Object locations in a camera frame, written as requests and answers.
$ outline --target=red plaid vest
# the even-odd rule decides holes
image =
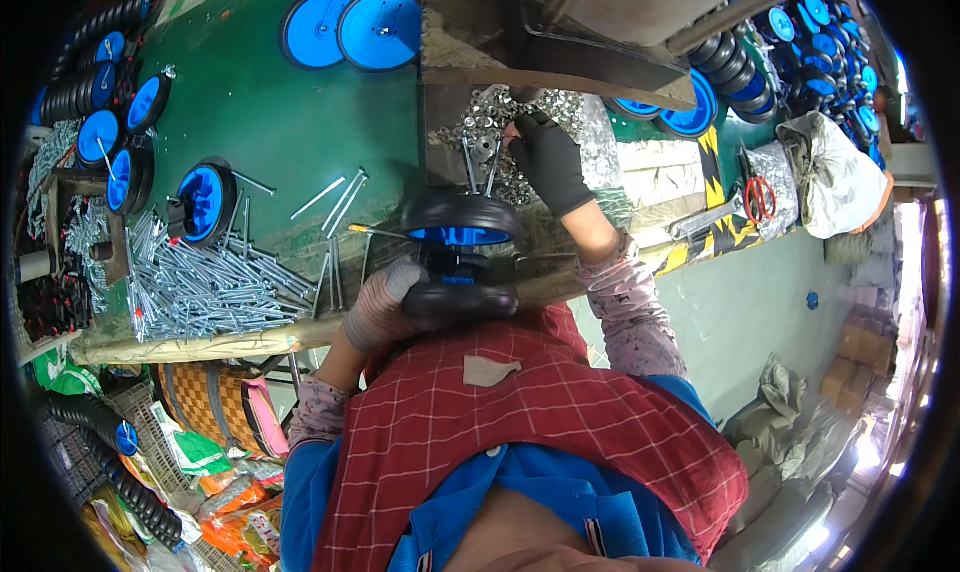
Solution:
[[[465,355],[522,369],[467,386]],[[468,458],[510,443],[641,483],[702,562],[747,498],[743,464],[720,433],[658,386],[591,368],[570,308],[551,306],[420,342],[348,402],[312,570],[386,570],[411,511]]]

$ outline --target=blue shirt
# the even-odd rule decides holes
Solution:
[[[690,382],[676,376],[646,379],[713,424]],[[339,460],[339,438],[332,444],[304,443],[287,459],[280,518],[284,572],[310,569]],[[598,546],[598,555],[700,564],[673,513],[639,482],[557,449],[511,443],[464,461],[410,512],[410,527],[397,543],[388,571],[416,570],[420,557],[431,551],[434,569],[443,569],[494,483],[553,510],[585,541]]]

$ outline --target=adjustable wrench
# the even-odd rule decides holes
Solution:
[[[739,186],[736,187],[736,191],[733,193],[733,196],[729,198],[729,201],[723,205],[714,207],[702,214],[673,222],[670,225],[670,238],[674,241],[687,239],[691,235],[707,229],[713,223],[720,222],[731,214],[744,215],[743,191]]]

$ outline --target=pile of metal rods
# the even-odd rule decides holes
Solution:
[[[126,257],[126,304],[140,343],[243,336],[311,315],[316,284],[234,233],[208,248],[171,241],[154,210],[127,230]]]

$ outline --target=black glove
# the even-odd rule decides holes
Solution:
[[[584,183],[580,146],[544,112],[513,121],[520,139],[510,141],[516,167],[557,218],[595,199]]]

